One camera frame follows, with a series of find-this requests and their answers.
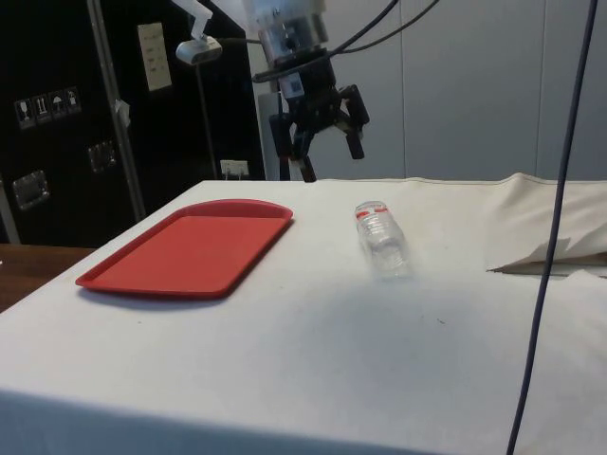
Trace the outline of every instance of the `wooden surface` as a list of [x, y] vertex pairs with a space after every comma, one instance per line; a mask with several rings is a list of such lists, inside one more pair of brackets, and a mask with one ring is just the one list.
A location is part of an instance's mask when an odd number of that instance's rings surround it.
[[0, 245], [0, 313], [93, 251], [88, 248]]

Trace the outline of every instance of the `cloth fold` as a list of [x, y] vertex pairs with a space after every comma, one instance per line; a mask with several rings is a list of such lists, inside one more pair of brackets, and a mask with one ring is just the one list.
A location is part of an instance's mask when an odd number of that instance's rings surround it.
[[[556, 183], [516, 174], [487, 201], [486, 267], [540, 274], [548, 248]], [[555, 275], [587, 269], [607, 277], [607, 182], [565, 189]]]

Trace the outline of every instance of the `white fabric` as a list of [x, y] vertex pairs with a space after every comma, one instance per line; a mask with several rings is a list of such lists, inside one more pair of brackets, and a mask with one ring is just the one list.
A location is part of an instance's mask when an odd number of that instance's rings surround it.
[[[487, 269], [536, 273], [546, 256], [556, 186], [517, 174], [500, 185], [487, 202]], [[567, 184], [561, 217], [556, 261], [594, 257], [595, 264], [607, 265], [607, 182]], [[575, 267], [560, 266], [568, 274]], [[596, 269], [604, 274], [607, 267]]]
[[[0, 453], [504, 453], [538, 286], [485, 271], [505, 185], [193, 188], [0, 315]], [[174, 210], [241, 197], [295, 223], [229, 298], [74, 285]], [[392, 209], [414, 277], [372, 278], [353, 215], [367, 200]], [[553, 282], [518, 453], [603, 454], [605, 377], [607, 282]]]

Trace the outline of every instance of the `cable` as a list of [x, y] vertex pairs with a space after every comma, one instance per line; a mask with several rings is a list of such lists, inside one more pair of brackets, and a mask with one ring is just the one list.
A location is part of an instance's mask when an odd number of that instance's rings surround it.
[[259, 40], [250, 40], [249, 38], [217, 38], [220, 45], [260, 45]]
[[581, 88], [583, 86], [584, 74], [586, 72], [586, 64], [588, 62], [588, 52], [592, 41], [593, 29], [595, 26], [595, 18], [597, 16], [598, 0], [590, 0], [590, 9], [588, 11], [588, 20], [586, 22], [586, 30], [584, 32], [584, 40], [579, 56], [578, 74], [574, 88], [573, 100], [571, 102], [571, 111], [569, 112], [569, 122], [567, 125], [567, 135], [565, 137], [564, 148], [561, 158], [561, 169], [559, 170], [559, 181], [557, 184], [557, 195], [554, 205], [554, 215], [552, 220], [552, 229], [550, 231], [550, 241], [548, 242], [548, 252], [546, 262], [543, 267], [542, 281], [538, 293], [538, 300], [535, 306], [533, 315], [533, 323], [531, 325], [531, 336], [529, 339], [529, 350], [527, 352], [527, 360], [524, 366], [523, 385], [521, 386], [521, 396], [519, 405], [516, 409], [510, 440], [506, 455], [513, 455], [516, 447], [519, 429], [523, 421], [524, 405], [526, 403], [527, 394], [529, 393], [529, 385], [531, 383], [531, 374], [533, 373], [533, 362], [535, 360], [535, 352], [538, 344], [538, 335], [540, 332], [540, 323], [542, 321], [543, 303], [546, 297], [548, 282], [552, 272], [552, 263], [554, 263], [554, 255], [557, 249], [557, 241], [559, 239], [559, 228], [561, 226], [562, 203], [565, 192], [565, 182], [567, 180], [567, 172], [569, 170], [569, 157], [571, 156], [571, 148], [573, 146], [573, 137], [576, 132], [576, 124], [578, 122], [579, 98], [581, 96]]
[[430, 12], [430, 10], [432, 8], [434, 8], [438, 2], [440, 2], [440, 0], [433, 0], [432, 3], [430, 3], [427, 7], [425, 7], [411, 21], [409, 21], [407, 24], [404, 24], [401, 27], [397, 28], [395, 31], [388, 33], [386, 36], [383, 36], [383, 37], [369, 43], [368, 45], [362, 45], [361, 47], [354, 47], [352, 49], [345, 49], [342, 52], [340, 52], [340, 54], [354, 54], [355, 52], [361, 52], [362, 50], [367, 50], [367, 49], [370, 49], [371, 47], [380, 45], [384, 41], [388, 41], [390, 38], [397, 35], [398, 33], [401, 33], [406, 28], [409, 28], [410, 26], [415, 24], [417, 21], [419, 21], [422, 17], [424, 17], [426, 14], [428, 14]]
[[373, 21], [371, 21], [369, 24], [367, 24], [361, 31], [359, 31], [357, 34], [355, 34], [352, 38], [347, 40], [342, 45], [338, 45], [335, 49], [331, 50], [330, 52], [327, 52], [326, 54], [319, 57], [318, 59], [314, 59], [311, 62], [308, 62], [306, 64], [300, 64], [298, 66], [287, 69], [285, 71], [270, 70], [270, 71], [266, 71], [264, 73], [257, 74], [253, 77], [253, 82], [263, 83], [263, 82], [275, 81], [277, 79], [284, 78], [286, 76], [290, 76], [291, 74], [299, 73], [303, 69], [306, 69], [315, 64], [319, 64], [321, 62], [326, 62], [327, 60], [330, 60], [334, 56], [341, 53], [345, 48], [351, 46], [353, 43], [355, 43], [360, 38], [362, 38], [364, 35], [366, 35], [369, 32], [369, 30], [371, 30], [377, 24], [379, 24], [383, 20], [383, 18], [386, 17], [388, 15], [388, 13], [395, 8], [395, 6], [398, 3], [400, 3], [400, 0], [391, 0], [390, 4]]

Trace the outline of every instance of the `white paper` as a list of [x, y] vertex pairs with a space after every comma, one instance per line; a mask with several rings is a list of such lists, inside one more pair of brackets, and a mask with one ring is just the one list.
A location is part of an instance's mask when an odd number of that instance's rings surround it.
[[138, 26], [145, 76], [151, 92], [172, 85], [164, 33], [160, 22]]

